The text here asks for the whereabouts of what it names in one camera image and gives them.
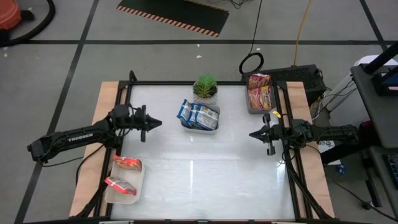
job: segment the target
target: wooden board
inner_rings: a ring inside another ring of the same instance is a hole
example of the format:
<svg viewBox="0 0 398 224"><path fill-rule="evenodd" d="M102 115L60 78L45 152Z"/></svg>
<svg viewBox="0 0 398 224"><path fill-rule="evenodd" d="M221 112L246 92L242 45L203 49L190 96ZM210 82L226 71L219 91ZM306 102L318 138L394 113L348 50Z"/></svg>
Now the wooden board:
<svg viewBox="0 0 398 224"><path fill-rule="evenodd" d="M289 93L290 105L292 107L293 119L304 119L312 123L310 110L308 109L307 97L305 96L304 85L302 82L288 82L287 91ZM283 94L280 94L282 111L285 113L285 101ZM289 120L284 118L285 124L288 124ZM318 149L316 142L308 143ZM307 183L307 189L311 192L315 200L324 209L324 211L331 217L335 216L333 207L330 200L329 188L326 183L325 172L322 166L322 160L319 152L315 151L314 148L305 147L300 150L300 155L303 164L303 170L305 180ZM303 201L303 195L298 187L296 187L297 198L299 202L300 216L306 218L305 207ZM313 217L317 217L317 214L313 211Z"/></svg>
<svg viewBox="0 0 398 224"><path fill-rule="evenodd" d="M304 119L311 123L312 119L308 109L307 98L305 96L303 83L288 82L287 86L289 91L290 104L292 106L293 117L295 119ZM107 113L114 107L117 90L118 82L102 83L93 118L93 123L103 119L107 115ZM281 95L280 97L283 110L285 110L283 95ZM314 142L310 143L310 145L317 148L317 145ZM91 154L99 146L99 144L92 144L87 146L85 157ZM327 212L327 214L334 217L333 207L331 205L329 190L326 184L325 173L323 171L323 166L319 153L311 147L305 147L301 149L300 153L302 156L303 169L307 181L308 190L311 192L317 202L322 206L322 208ZM102 149L97 152L92 158L87 160L85 164L82 165L79 175L79 182L76 187L75 197L73 199L72 207L70 210L71 216L79 213L92 198L93 194L96 192L98 184L100 182L104 154L105 150ZM303 197L299 189L297 189L297 192L300 214L301 217L305 217ZM101 206L101 215L104 215L105 205L106 203L103 201Z"/></svg>
<svg viewBox="0 0 398 224"><path fill-rule="evenodd" d="M108 112L114 108L116 94L118 92L118 82L103 82L99 91L98 101L94 112L93 123L104 119ZM91 144L86 146L84 157L90 155L101 144ZM76 186L70 216L76 215L86 206L93 197L100 184L101 168L105 156L105 148L100 149L90 157L81 167L79 181Z"/></svg>

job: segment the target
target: snack package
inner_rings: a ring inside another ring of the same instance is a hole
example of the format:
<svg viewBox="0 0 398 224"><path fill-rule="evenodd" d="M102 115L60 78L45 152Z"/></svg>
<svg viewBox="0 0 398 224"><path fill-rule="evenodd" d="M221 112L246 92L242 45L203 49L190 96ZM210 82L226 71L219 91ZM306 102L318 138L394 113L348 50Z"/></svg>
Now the snack package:
<svg viewBox="0 0 398 224"><path fill-rule="evenodd" d="M105 179L105 183L122 194L137 195L137 189L125 180L121 180L116 177L107 177Z"/></svg>
<svg viewBox="0 0 398 224"><path fill-rule="evenodd" d="M142 170L142 162L139 159L132 159L127 157L114 156L114 161L119 167L123 169L131 169L136 171Z"/></svg>
<svg viewBox="0 0 398 224"><path fill-rule="evenodd" d="M248 90L267 86L271 83L271 76L263 74L253 74L249 78Z"/></svg>
<svg viewBox="0 0 398 224"><path fill-rule="evenodd" d="M191 103L188 100L184 100L181 105L180 111L178 112L177 118L181 120L182 124L189 128L188 118L191 113Z"/></svg>
<svg viewBox="0 0 398 224"><path fill-rule="evenodd" d="M195 124L205 130L215 130L218 124L218 113L206 106L198 105Z"/></svg>
<svg viewBox="0 0 398 224"><path fill-rule="evenodd" d="M271 87L264 86L249 91L250 106L256 110L272 109Z"/></svg>
<svg viewBox="0 0 398 224"><path fill-rule="evenodd" d="M189 117L188 117L188 125L191 128L200 128L199 126L196 125L198 107L199 107L198 104L191 103L191 112L190 112Z"/></svg>

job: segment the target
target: hazard stripe mat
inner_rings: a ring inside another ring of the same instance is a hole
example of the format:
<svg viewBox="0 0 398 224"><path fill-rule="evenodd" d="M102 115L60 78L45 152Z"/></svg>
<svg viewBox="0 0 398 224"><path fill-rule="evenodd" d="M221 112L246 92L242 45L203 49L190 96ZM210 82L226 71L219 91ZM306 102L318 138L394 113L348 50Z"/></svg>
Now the hazard stripe mat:
<svg viewBox="0 0 398 224"><path fill-rule="evenodd" d="M187 0L122 0L117 9L201 34L218 37L229 12Z"/></svg>

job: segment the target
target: black hose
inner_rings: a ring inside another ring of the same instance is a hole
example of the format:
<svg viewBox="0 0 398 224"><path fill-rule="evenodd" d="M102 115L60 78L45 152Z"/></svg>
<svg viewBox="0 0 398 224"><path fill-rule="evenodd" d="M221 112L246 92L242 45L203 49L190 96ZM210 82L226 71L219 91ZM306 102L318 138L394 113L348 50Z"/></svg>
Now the black hose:
<svg viewBox="0 0 398 224"><path fill-rule="evenodd" d="M249 59L249 58L251 58L252 56L258 56L259 58L260 58L260 64L259 64L259 66L257 66L257 68L255 68L253 71L251 71L251 73L252 72L258 72L258 71L260 71L261 70L261 68L262 68L262 66L263 66L263 64L264 64L264 57L262 56L262 54L260 53L260 52L255 52L255 53L250 53L250 54L248 54L248 56L246 56L244 59L243 59L243 61L241 62L241 64L239 65L239 73L240 74L244 74L244 73L247 73L247 72L244 72L243 71L243 64Z"/></svg>
<svg viewBox="0 0 398 224"><path fill-rule="evenodd" d="M35 27L35 29L32 29L27 34L17 37L15 39L8 40L6 42L0 42L0 47L9 47L21 44L24 41L30 40L31 38L35 37L37 34L42 32L50 24L55 15L54 2L52 0L47 0L47 3L49 4L49 13L44 18L44 20L37 27Z"/></svg>

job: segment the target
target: succulent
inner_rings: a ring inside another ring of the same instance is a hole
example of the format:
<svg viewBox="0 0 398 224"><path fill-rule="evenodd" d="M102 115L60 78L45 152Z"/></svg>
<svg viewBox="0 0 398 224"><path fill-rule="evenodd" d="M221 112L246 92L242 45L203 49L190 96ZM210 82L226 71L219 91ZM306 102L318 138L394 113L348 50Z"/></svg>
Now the succulent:
<svg viewBox="0 0 398 224"><path fill-rule="evenodd" d="M202 75L193 86L193 93L200 98L210 98L217 93L217 82L213 75Z"/></svg>

